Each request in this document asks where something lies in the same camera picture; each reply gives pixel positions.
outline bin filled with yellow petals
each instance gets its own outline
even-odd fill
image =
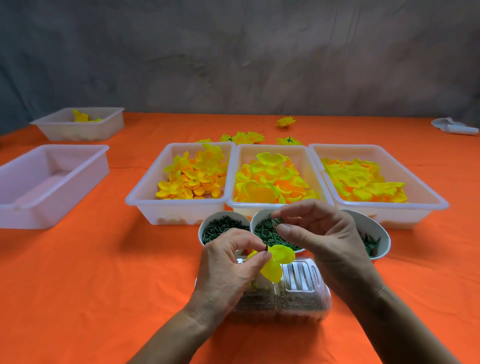
[[[385,228],[411,229],[449,204],[376,145],[310,144],[335,207],[360,212]]]
[[[334,205],[305,146],[238,145],[232,157],[227,205],[247,217],[307,198]]]
[[[235,143],[172,143],[125,199],[153,225],[201,224],[231,195]]]

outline forearm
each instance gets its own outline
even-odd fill
[[[384,364],[459,361],[388,288],[349,304]]]
[[[150,338],[128,364],[187,364],[212,331],[212,328],[198,324],[181,310]]]

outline orange table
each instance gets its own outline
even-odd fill
[[[378,144],[450,202],[412,231],[390,231],[384,280],[463,363],[480,358],[480,139],[427,119],[125,113],[110,174],[57,226],[0,230],[0,363],[124,363],[188,300],[198,226],[150,225],[125,197],[171,142],[255,131],[266,143]],[[36,128],[0,138],[0,164],[47,144]],[[334,297],[318,326],[223,324],[193,363],[379,363]]]

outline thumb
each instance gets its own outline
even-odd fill
[[[260,269],[264,267],[266,262],[268,262],[272,258],[272,253],[270,252],[258,252],[254,256],[252,256],[249,260],[245,261],[244,263],[240,264],[240,269],[243,271],[245,274],[245,277],[248,278],[248,280],[252,279],[255,277],[258,272],[260,272]]]
[[[314,234],[297,225],[280,224],[276,227],[276,231],[282,239],[312,253],[324,246],[324,236]]]

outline person's left hand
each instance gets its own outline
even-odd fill
[[[243,249],[259,253],[237,264],[234,253]],[[195,290],[184,312],[200,325],[215,329],[271,257],[262,240],[251,232],[241,229],[224,232],[204,246]]]

